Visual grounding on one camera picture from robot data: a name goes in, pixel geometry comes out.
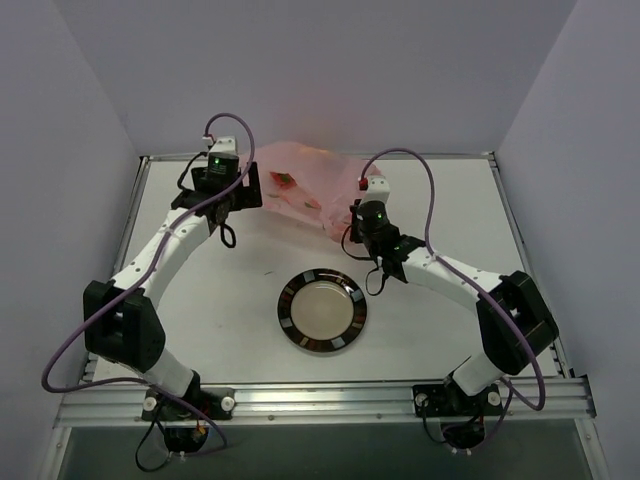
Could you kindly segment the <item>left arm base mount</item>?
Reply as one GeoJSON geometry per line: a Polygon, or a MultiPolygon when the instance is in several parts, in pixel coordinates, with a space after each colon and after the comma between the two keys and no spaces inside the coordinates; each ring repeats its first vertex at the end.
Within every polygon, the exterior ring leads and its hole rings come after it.
{"type": "MultiPolygon", "coordinates": [[[[216,395],[202,392],[200,398],[192,405],[214,421],[230,420],[234,409],[234,399],[226,394],[216,395]]],[[[167,400],[159,392],[148,389],[140,415],[143,421],[150,422],[157,418],[161,422],[195,421],[199,417],[173,400],[167,400]]]]}

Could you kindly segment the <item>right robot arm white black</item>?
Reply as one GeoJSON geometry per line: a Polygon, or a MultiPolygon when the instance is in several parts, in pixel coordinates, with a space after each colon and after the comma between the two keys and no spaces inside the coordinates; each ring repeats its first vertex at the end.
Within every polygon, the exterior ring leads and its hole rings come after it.
{"type": "Polygon", "coordinates": [[[450,409],[469,411],[485,388],[528,366],[541,375],[537,357],[559,329],[527,273],[497,274],[438,254],[425,241],[402,234],[380,200],[358,200],[350,212],[350,239],[365,246],[384,278],[425,287],[476,315],[482,350],[448,375],[443,391],[450,409]]]}

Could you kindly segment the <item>pink plastic bag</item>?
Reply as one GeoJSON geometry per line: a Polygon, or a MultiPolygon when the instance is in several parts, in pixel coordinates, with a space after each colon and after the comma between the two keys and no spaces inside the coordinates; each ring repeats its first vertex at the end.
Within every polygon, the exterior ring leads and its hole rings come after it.
{"type": "Polygon", "coordinates": [[[365,160],[298,142],[276,142],[255,150],[263,208],[317,227],[338,242],[351,221],[349,207],[360,198],[365,160]],[[271,172],[290,174],[297,185],[279,189],[271,172]]]}

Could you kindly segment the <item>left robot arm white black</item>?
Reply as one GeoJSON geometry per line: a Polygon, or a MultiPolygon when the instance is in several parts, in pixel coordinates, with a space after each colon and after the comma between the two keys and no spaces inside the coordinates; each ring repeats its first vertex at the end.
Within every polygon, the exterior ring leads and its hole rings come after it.
{"type": "Polygon", "coordinates": [[[235,154],[212,154],[191,175],[193,188],[180,191],[139,254],[111,280],[93,281],[83,293],[86,349],[167,392],[166,408],[179,419],[200,411],[200,377],[168,350],[157,313],[160,300],[190,255],[214,233],[234,247],[230,213],[262,205],[254,161],[241,168],[235,154]]]}

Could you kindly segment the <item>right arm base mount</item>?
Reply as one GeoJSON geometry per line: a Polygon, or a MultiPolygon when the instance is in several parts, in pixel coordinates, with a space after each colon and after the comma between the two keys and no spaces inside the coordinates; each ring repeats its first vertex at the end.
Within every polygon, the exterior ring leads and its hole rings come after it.
{"type": "Polygon", "coordinates": [[[498,416],[503,409],[496,385],[468,396],[454,383],[414,384],[412,396],[415,414],[425,418],[498,416]]]}

